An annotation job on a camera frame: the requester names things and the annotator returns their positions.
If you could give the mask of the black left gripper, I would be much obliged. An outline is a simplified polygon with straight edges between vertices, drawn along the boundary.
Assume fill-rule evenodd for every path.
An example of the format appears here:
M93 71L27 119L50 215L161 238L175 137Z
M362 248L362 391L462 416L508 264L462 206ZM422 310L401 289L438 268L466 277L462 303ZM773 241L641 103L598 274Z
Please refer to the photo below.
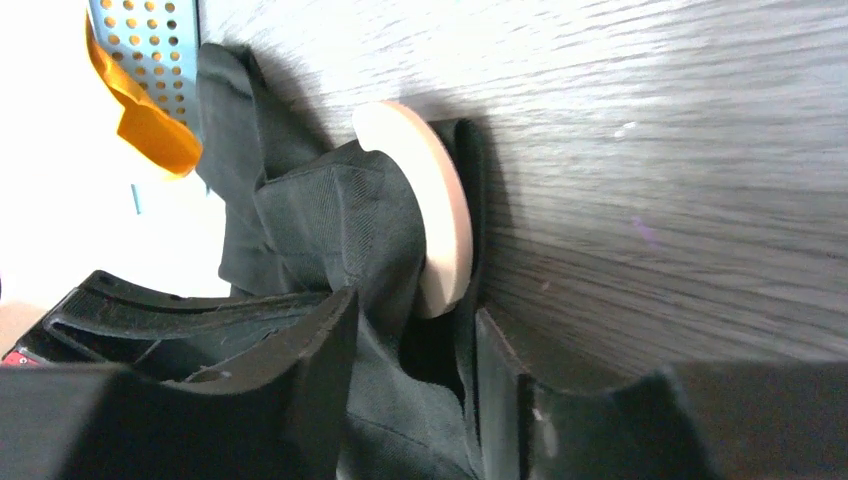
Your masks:
M187 298L95 271L23 334L1 363L112 362L158 380L182 381L295 325L327 297Z

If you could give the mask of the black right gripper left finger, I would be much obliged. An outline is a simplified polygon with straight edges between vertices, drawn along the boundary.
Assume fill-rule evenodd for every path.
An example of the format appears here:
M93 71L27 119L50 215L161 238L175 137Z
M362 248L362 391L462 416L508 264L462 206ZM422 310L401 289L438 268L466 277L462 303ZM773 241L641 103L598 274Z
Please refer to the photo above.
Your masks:
M355 291L186 385L204 433L182 479L333 479L356 351Z

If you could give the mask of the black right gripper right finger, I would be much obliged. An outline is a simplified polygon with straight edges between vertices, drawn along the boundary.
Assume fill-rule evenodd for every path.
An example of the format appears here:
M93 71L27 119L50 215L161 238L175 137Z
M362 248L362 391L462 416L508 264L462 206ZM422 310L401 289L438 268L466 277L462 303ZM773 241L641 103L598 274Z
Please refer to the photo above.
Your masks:
M615 399L630 380L493 305L475 333L486 478L659 478Z

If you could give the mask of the black garment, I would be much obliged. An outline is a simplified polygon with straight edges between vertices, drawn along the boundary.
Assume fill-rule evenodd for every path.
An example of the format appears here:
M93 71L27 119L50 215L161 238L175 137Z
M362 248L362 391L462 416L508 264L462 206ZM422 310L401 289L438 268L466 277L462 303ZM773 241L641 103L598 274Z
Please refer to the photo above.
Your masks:
M236 295L357 289L360 320L338 469L346 479L479 479L475 312L412 311L423 225L397 165L329 147L245 47L202 45L198 175L225 202L220 277Z

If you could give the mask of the cream hanger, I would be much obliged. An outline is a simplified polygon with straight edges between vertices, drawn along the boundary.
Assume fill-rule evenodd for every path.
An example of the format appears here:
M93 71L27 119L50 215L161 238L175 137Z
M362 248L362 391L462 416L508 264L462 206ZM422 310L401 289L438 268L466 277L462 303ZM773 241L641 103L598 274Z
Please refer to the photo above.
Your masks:
M444 315L464 297L473 267L471 215L458 171L435 130L405 105L361 105L352 124L360 147L387 155L412 189L426 242L416 314Z

